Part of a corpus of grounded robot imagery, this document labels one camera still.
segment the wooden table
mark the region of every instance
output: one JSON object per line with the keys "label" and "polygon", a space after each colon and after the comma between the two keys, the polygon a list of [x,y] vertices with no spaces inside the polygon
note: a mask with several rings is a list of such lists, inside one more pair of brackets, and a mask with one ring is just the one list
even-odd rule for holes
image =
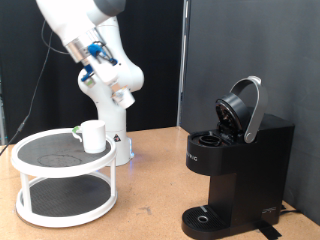
{"label": "wooden table", "polygon": [[[117,167],[118,200],[103,217],[85,225],[50,229],[23,222],[15,211],[21,189],[11,149],[0,160],[0,239],[190,239],[181,230],[182,213],[207,204],[209,177],[186,165],[188,133],[179,127],[128,133],[134,159]],[[109,174],[109,168],[101,170]],[[319,226],[302,214],[289,213],[275,228],[283,240],[319,240]],[[265,240],[259,231],[225,239]]]}

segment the white cup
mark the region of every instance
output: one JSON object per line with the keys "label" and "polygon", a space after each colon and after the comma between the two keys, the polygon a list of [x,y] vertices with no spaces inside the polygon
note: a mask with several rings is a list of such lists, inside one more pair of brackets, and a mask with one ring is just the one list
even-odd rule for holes
{"label": "white cup", "polygon": [[[76,135],[78,130],[82,131],[82,139]],[[101,153],[106,149],[106,130],[102,120],[89,120],[72,129],[73,137],[82,142],[86,153]]]}

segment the dark background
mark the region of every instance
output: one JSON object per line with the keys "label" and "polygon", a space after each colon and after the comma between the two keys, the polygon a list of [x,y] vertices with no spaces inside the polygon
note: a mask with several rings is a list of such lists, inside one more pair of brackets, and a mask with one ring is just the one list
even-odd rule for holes
{"label": "dark background", "polygon": [[[127,130],[176,125],[183,0],[127,1],[118,15],[123,48],[144,72],[143,88],[127,110]],[[41,40],[42,17],[36,1],[0,2],[0,70],[8,139],[29,111],[47,48]],[[48,41],[51,29],[47,25]],[[54,34],[52,46],[65,51]],[[92,100],[78,87],[82,64],[50,52],[31,116],[15,142],[43,130],[73,127],[97,118]]]}
{"label": "dark background", "polygon": [[[216,128],[215,101],[255,75],[267,113],[296,125],[284,200],[320,224],[320,2],[191,2],[182,127]],[[243,92],[246,103],[256,94]]]}

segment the black coffee maker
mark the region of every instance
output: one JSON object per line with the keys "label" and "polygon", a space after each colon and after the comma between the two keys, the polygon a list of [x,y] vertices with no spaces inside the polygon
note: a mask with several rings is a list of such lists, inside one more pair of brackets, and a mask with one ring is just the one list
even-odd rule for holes
{"label": "black coffee maker", "polygon": [[[249,84],[257,89],[254,109],[238,97]],[[278,223],[294,125],[265,114],[267,103],[267,91],[258,77],[242,79],[217,100],[217,129],[188,136],[187,167],[211,177],[208,205],[182,216],[182,229],[189,237],[218,239],[254,229],[270,232]]]}

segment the cable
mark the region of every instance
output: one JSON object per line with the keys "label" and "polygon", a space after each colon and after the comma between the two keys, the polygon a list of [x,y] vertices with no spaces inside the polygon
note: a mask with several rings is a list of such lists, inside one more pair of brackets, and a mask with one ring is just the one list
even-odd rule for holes
{"label": "cable", "polygon": [[38,78],[38,81],[37,81],[37,85],[36,85],[36,88],[34,89],[34,92],[33,92],[33,96],[32,96],[32,100],[31,100],[31,104],[30,104],[30,108],[29,108],[29,113],[28,115],[25,117],[25,119],[23,120],[23,122],[20,124],[16,134],[11,138],[11,140],[8,142],[8,144],[5,146],[4,149],[2,149],[1,153],[0,153],[0,156],[2,155],[2,153],[8,148],[8,146],[13,142],[13,140],[17,137],[17,135],[22,131],[23,127],[25,126],[30,114],[31,114],[31,111],[32,111],[32,106],[33,106],[33,101],[34,101],[34,98],[36,96],[36,93],[37,93],[37,89],[38,89],[38,86],[39,86],[39,82],[40,82],[40,79],[42,77],[42,74],[44,72],[44,69],[45,69],[45,66],[47,64],[47,61],[48,61],[48,57],[49,57],[49,53],[50,53],[50,50],[52,49],[51,48],[51,40],[52,40],[52,34],[53,32],[51,32],[51,35],[50,35],[50,39],[49,39],[49,45],[48,45],[48,51],[47,51],[47,55],[46,55],[46,59],[44,60],[43,62],[43,66],[42,66],[42,69],[41,69],[41,72],[40,72],[40,75],[39,75],[39,78]]}
{"label": "cable", "polygon": [[48,45],[48,43],[44,40],[44,37],[43,37],[43,32],[44,32],[44,26],[46,25],[46,20],[43,21],[43,25],[42,25],[42,30],[41,30],[41,38],[42,38],[42,41],[43,43],[48,47],[50,48],[52,51],[55,51],[57,53],[60,53],[60,54],[65,54],[65,55],[70,55],[70,53],[67,53],[67,52],[62,52],[62,51],[59,51],[51,46]]}
{"label": "cable", "polygon": [[286,211],[281,211],[280,216],[287,214],[287,213],[302,213],[300,210],[286,210]]}

